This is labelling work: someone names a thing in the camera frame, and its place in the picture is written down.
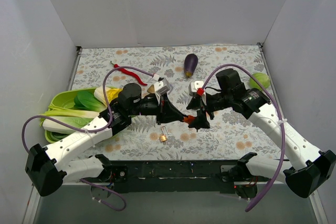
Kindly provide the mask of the orange padlock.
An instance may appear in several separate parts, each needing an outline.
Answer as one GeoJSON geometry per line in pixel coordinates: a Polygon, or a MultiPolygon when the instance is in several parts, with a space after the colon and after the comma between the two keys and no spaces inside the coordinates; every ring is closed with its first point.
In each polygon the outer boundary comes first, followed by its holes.
{"type": "Polygon", "coordinates": [[[185,116],[183,121],[187,124],[191,124],[195,120],[195,117],[192,115],[185,116]]]}

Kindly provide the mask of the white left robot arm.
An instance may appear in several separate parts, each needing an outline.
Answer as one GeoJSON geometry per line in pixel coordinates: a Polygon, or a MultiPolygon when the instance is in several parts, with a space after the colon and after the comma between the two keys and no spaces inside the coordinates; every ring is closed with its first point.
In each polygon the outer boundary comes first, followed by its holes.
{"type": "Polygon", "coordinates": [[[81,131],[45,147],[36,144],[30,148],[25,171],[42,197],[54,193],[64,182],[84,178],[93,178],[96,182],[114,180],[118,172],[104,155],[97,154],[81,160],[76,158],[123,131],[132,123],[133,116],[153,115],[157,124],[182,122],[185,118],[170,102],[167,91],[143,97],[136,83],[125,85],[118,97],[111,101],[110,107],[81,131]]]}

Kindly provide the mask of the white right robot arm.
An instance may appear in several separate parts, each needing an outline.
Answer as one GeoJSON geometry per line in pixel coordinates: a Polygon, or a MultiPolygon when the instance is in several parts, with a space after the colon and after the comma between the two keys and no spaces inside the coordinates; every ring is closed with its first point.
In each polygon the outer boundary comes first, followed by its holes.
{"type": "Polygon", "coordinates": [[[188,109],[197,111],[195,118],[186,119],[190,128],[208,129],[208,119],[214,112],[232,108],[254,126],[261,129],[279,148],[280,160],[267,161],[255,153],[240,158],[229,172],[242,180],[254,176],[272,178],[285,183],[301,198],[309,197],[328,180],[335,167],[335,153],[322,151],[309,143],[285,119],[279,119],[279,108],[263,92],[256,88],[246,89],[238,72],[232,68],[216,74],[220,89],[216,94],[205,91],[203,81],[189,85],[192,96],[188,109]]]}

